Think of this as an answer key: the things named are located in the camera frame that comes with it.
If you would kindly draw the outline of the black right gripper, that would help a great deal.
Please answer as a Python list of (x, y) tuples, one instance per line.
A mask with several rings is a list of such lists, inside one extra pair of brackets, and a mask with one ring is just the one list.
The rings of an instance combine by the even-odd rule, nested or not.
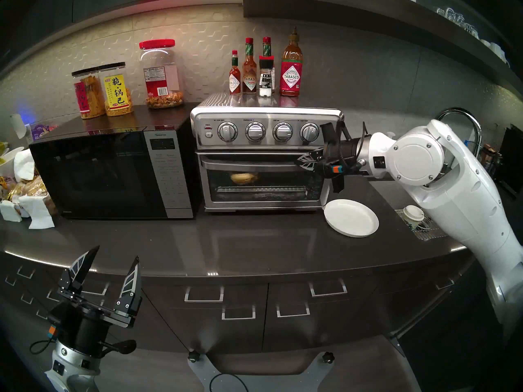
[(331, 122), (320, 126), (324, 140), (323, 149), (315, 149), (300, 155), (298, 167), (309, 172), (318, 172), (330, 179), (333, 192), (344, 190), (344, 176), (354, 175), (361, 168), (358, 164), (360, 138), (352, 138), (344, 122)]

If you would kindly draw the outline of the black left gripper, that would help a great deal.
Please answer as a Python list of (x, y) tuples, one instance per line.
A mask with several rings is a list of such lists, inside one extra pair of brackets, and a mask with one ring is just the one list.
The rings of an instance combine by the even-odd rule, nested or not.
[(95, 304), (80, 296), (100, 246), (79, 256), (62, 271), (59, 288), (60, 302), (48, 313), (48, 321), (57, 330), (58, 341), (66, 347), (91, 357), (104, 357), (110, 352), (130, 354), (136, 349), (135, 340), (116, 344), (106, 342), (110, 326), (132, 328), (142, 302), (141, 265), (136, 256), (124, 279), (115, 309)]

